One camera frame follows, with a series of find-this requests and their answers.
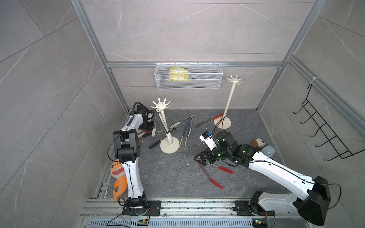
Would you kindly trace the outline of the long steel white tongs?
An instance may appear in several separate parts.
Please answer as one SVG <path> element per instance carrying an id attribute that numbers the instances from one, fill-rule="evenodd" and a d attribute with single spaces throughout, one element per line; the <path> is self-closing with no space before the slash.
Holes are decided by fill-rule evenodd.
<path id="1" fill-rule="evenodd" d="M 159 118 L 159 113 L 157 111 L 155 111 L 155 120 L 154 120 L 154 125 L 153 125 L 153 130 L 152 130 L 152 137 L 155 137 L 156 135 L 156 126 L 157 126 L 157 122 L 158 122 L 158 118 Z"/>

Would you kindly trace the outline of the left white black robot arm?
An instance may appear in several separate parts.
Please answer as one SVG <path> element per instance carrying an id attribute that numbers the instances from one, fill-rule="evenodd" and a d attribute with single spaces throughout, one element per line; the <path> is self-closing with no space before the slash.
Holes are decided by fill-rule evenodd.
<path id="1" fill-rule="evenodd" d="M 116 181 L 112 195 L 118 202 L 119 197 L 128 192 L 124 207 L 129 210 L 148 209 L 138 168 L 141 153 L 139 138 L 153 130 L 152 117 L 153 110 L 135 102 L 126 125 L 113 133 L 115 158 L 112 160 L 110 173 Z"/>

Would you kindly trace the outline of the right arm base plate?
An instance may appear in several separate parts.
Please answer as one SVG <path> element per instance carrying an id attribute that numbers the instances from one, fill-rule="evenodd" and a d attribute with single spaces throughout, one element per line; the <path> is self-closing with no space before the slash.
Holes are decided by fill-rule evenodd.
<path id="1" fill-rule="evenodd" d="M 250 203 L 249 200 L 236 200 L 233 211 L 238 216 L 274 216 L 275 211 L 266 211 L 257 203 Z"/>

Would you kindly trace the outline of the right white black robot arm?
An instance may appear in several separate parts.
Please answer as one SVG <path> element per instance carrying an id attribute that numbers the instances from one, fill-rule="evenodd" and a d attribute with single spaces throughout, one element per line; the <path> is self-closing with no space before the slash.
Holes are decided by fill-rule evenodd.
<path id="1" fill-rule="evenodd" d="M 300 215 L 317 226 L 325 224 L 331 202 L 329 183 L 325 178 L 312 178 L 296 172 L 249 144 L 238 144 L 232 134 L 225 130 L 216 135 L 206 131 L 199 139 L 207 145 L 205 150 L 194 156 L 200 165 L 228 159 L 269 177 L 290 191 L 287 194 L 256 191 L 249 201 L 252 214 L 281 211 Z"/>

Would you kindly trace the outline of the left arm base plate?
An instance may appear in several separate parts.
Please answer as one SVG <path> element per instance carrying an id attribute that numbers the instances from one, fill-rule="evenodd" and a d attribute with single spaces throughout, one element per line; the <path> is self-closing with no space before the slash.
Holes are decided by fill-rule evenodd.
<path id="1" fill-rule="evenodd" d="M 132 207 L 131 209 L 124 207 L 122 215 L 127 216 L 159 216 L 161 211 L 160 200 L 148 200 L 146 206 Z"/>

